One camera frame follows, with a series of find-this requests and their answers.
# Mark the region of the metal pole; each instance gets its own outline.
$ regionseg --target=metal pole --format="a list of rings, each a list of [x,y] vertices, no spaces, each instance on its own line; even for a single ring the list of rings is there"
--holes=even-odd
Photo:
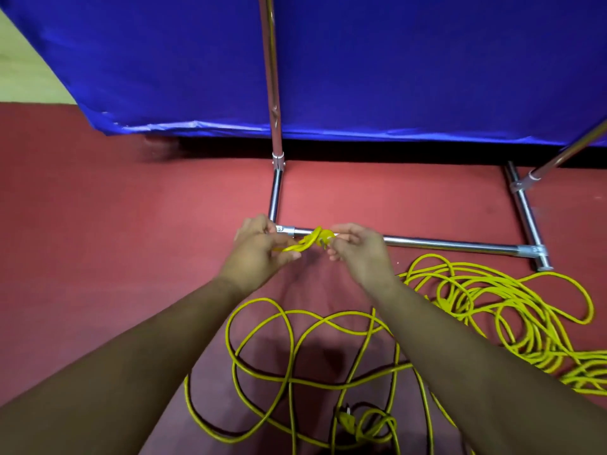
[[[276,216],[278,215],[278,198],[280,195],[280,182],[282,181],[281,169],[274,169],[274,182],[272,183],[272,196],[269,200],[269,213],[268,217],[271,221],[276,223]]]
[[[279,233],[287,233],[291,236],[306,236],[313,231],[309,228],[285,226],[277,226],[277,230]],[[388,246],[419,247],[421,249],[434,249],[436,251],[493,253],[527,258],[537,258],[544,252],[543,246],[530,246],[527,244],[467,243],[465,241],[427,240],[424,238],[405,238],[390,235],[385,235],[383,241]]]
[[[276,31],[274,29],[274,1],[259,0],[262,17],[263,59],[268,87],[269,129],[272,134],[272,158],[274,169],[284,170],[285,154],[282,151],[282,126],[278,94],[278,67],[276,61]]]
[[[592,144],[595,140],[597,140],[599,137],[603,136],[606,133],[607,118],[598,123],[588,132],[584,133],[581,137],[577,138],[574,142],[567,145],[558,153],[557,156],[545,163],[545,165],[533,169],[533,171],[529,172],[523,179],[513,181],[510,184],[510,190],[512,191],[512,193],[527,190],[538,180],[541,180],[541,178],[546,175],[546,173],[550,171],[550,169],[552,169],[553,167],[560,166],[565,161],[570,159],[573,155],[578,152],[581,152],[588,145]]]
[[[505,171],[506,178],[511,184],[518,182],[517,167],[514,166],[512,161],[508,161],[508,164],[505,166]],[[552,270],[552,265],[550,264],[550,260],[548,258],[546,246],[544,246],[542,242],[542,237],[540,236],[540,231],[537,228],[537,223],[535,223],[535,217],[533,215],[533,211],[531,211],[531,207],[529,206],[529,201],[527,200],[525,190],[514,191],[512,193],[512,197],[517,205],[518,215],[523,223],[523,229],[525,231],[525,235],[527,236],[527,242],[543,250],[541,254],[535,257],[535,266],[537,271]]]

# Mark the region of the yellow extension cord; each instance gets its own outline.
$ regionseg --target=yellow extension cord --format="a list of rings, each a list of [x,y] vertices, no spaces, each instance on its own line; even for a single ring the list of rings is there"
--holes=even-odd
[[[306,236],[302,239],[299,244],[287,247],[284,251],[304,251],[309,248],[313,243],[317,243],[321,246],[326,246],[330,238],[334,237],[330,230],[323,230],[317,228],[311,235]],[[425,258],[437,258],[443,261],[443,263],[435,266],[431,266],[423,269],[415,269],[418,263]],[[462,321],[464,324],[471,326],[479,334],[486,337],[485,333],[479,328],[477,323],[474,321],[473,316],[477,313],[486,312],[494,316],[495,328],[497,334],[503,344],[513,354],[519,356],[521,359],[527,361],[530,364],[535,365],[537,368],[543,370],[546,373],[554,373],[559,370],[563,365],[566,358],[570,358],[574,362],[574,366],[566,373],[559,376],[561,382],[569,385],[573,390],[584,393],[584,394],[597,394],[601,396],[607,396],[607,389],[604,387],[607,385],[607,351],[574,351],[569,341],[569,337],[563,327],[563,323],[560,318],[572,321],[577,324],[588,324],[594,315],[594,306],[590,299],[588,292],[575,280],[568,276],[561,275],[555,272],[542,272],[535,273],[526,276],[521,279],[514,279],[504,273],[497,270],[485,267],[483,265],[477,265],[474,263],[463,263],[456,262],[452,263],[444,257],[428,253],[420,258],[417,258],[409,267],[406,273],[398,275],[403,278],[404,284],[410,284],[414,280],[421,280],[414,287],[414,290],[420,290],[426,283],[431,279],[440,279],[440,283],[436,287],[436,299],[432,301],[434,305],[442,308],[447,313],[450,313],[453,317]],[[537,295],[533,290],[525,286],[525,282],[540,278],[543,276],[554,276],[557,278],[564,279],[573,284],[578,290],[580,290],[586,305],[588,306],[588,312],[583,319],[577,319],[572,315],[559,310],[558,308],[551,306],[544,302],[542,298]],[[448,287],[448,295],[444,297],[444,288]],[[501,301],[495,303],[486,303],[483,305],[475,305],[475,301],[483,294],[492,294],[501,298]],[[236,315],[245,309],[246,307],[253,305],[258,302],[267,302],[272,304],[277,314],[270,316],[266,320],[258,324],[246,337],[240,342],[238,348],[234,350],[230,343],[230,326],[234,321]],[[502,316],[502,312],[505,308],[510,307],[517,311],[520,319],[523,322],[525,332],[520,339],[516,339],[512,328],[508,322]],[[289,321],[289,315],[304,314],[316,319],[316,322],[312,324],[295,342],[293,336],[293,330]],[[339,326],[335,321],[343,316],[361,316],[369,320],[367,330],[364,331],[353,331],[342,326]],[[254,334],[262,329],[269,322],[274,319],[282,318],[285,322],[286,328],[289,332],[289,343],[290,343],[290,354],[289,362],[286,368],[284,377],[277,377],[273,374],[264,374],[255,371],[241,361],[239,355],[246,343],[251,339]],[[297,353],[306,339],[306,337],[320,325],[329,325],[330,327],[337,329],[345,334],[364,337],[364,341],[356,358],[353,366],[347,375],[344,383],[328,384],[322,382],[314,382],[312,380],[299,379],[292,376],[293,367]],[[423,381],[420,375],[417,373],[415,368],[410,362],[399,362],[400,347],[396,343],[394,350],[394,362],[386,367],[377,369],[373,374],[364,375],[362,378],[356,378],[356,370],[360,361],[365,354],[369,341],[372,335],[378,333],[381,330],[386,330],[390,333],[390,329],[381,320],[375,317],[375,308],[371,310],[371,313],[364,313],[360,311],[343,311],[335,313],[326,317],[319,316],[318,314],[306,311],[306,310],[287,310],[284,311],[278,303],[269,298],[256,298],[249,300],[246,303],[240,305],[228,318],[228,323],[225,329],[225,342],[228,349],[228,353],[232,358],[232,379],[234,386],[242,402],[251,411],[256,413],[260,420],[249,430],[243,432],[239,436],[226,436],[218,432],[214,427],[207,423],[200,414],[196,411],[193,406],[190,390],[190,375],[188,375],[184,381],[185,385],[185,398],[187,408],[192,415],[192,418],[196,423],[200,425],[210,436],[215,439],[225,442],[228,444],[234,444],[245,440],[256,432],[265,422],[270,423],[283,430],[292,436],[292,453],[295,455],[297,450],[297,440],[303,440],[314,444],[321,448],[328,448],[331,454],[335,450],[348,450],[351,448],[359,447],[368,442],[374,442],[377,444],[383,444],[391,442],[397,454],[400,453],[398,446],[398,437],[396,436],[396,421],[392,417],[391,410],[394,403],[394,397],[396,392],[396,375],[399,371],[405,369],[413,369],[417,381],[420,385],[422,402],[424,405],[424,412],[426,413],[426,422],[428,427],[428,440],[429,440],[429,453],[434,453],[434,441],[432,432],[432,422],[430,420],[430,410],[428,407],[428,396],[426,389],[424,388]],[[249,398],[244,394],[240,388],[240,384],[237,378],[237,370],[240,369],[247,374],[261,380],[267,380],[270,382],[281,383],[280,390],[278,391],[274,402],[270,405],[267,410],[258,408]],[[378,377],[384,375],[391,375],[390,393],[384,409],[370,408],[364,412],[359,419],[356,419],[350,414],[349,410],[343,408],[344,398],[346,391],[354,388],[355,386],[363,383],[370,382]],[[331,423],[330,440],[325,442],[322,440],[315,439],[313,437],[306,436],[298,432],[295,427],[295,415],[293,407],[293,384],[307,385],[314,388],[320,388],[323,390],[337,390],[340,391],[337,404],[335,406],[335,413],[333,421]],[[271,415],[276,409],[277,405],[284,395],[284,391],[288,393],[289,403],[289,415],[290,424],[286,426],[276,420]],[[430,393],[434,402],[441,410],[443,415],[454,424],[449,415],[445,412],[445,409],[438,402],[436,397]],[[351,445],[337,445],[335,438],[337,435],[338,425],[341,426],[345,431],[355,436],[356,443]]]

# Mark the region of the blue fabric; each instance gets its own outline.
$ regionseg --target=blue fabric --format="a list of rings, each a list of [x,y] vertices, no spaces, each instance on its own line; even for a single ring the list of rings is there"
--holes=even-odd
[[[284,137],[563,144],[607,0],[274,0]],[[107,134],[269,137],[257,0],[0,0]]]

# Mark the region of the metal frame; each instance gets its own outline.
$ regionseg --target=metal frame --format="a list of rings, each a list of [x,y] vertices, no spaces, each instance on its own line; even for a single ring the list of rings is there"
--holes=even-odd
[[[280,101],[278,88],[278,69],[276,60],[276,31],[274,29],[274,2],[273,0],[259,0],[259,9],[262,18],[263,55],[265,59],[266,81],[268,85],[268,107],[270,131],[272,135],[272,158],[274,165],[274,181],[270,198],[268,217],[276,222],[280,198],[280,184],[284,175],[285,155],[282,151],[282,127],[280,121]],[[463,251],[477,253],[491,253],[496,255],[510,255],[513,257],[532,258],[535,260],[537,271],[552,270],[546,246],[542,242],[535,217],[529,206],[525,190],[540,180],[547,171],[559,166],[575,153],[594,142],[607,133],[607,119],[593,127],[572,144],[567,145],[558,156],[542,167],[531,171],[520,179],[514,163],[509,161],[505,166],[505,175],[510,183],[513,200],[517,206],[520,221],[523,225],[527,242],[529,244],[487,244],[467,243],[465,241],[429,240],[424,238],[406,238],[400,236],[383,237],[388,246],[419,247],[421,249],[435,249],[437,251]],[[276,226],[282,233],[291,236],[309,235],[312,230],[294,226]]]

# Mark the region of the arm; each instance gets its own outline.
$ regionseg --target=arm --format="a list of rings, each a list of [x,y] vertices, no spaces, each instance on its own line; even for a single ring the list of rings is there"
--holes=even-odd
[[[0,408],[0,453],[136,454],[235,306],[297,252],[246,219],[219,275]]]
[[[607,446],[607,412],[428,303],[395,277],[378,233],[338,225],[345,260],[406,356],[482,454],[586,454]]]

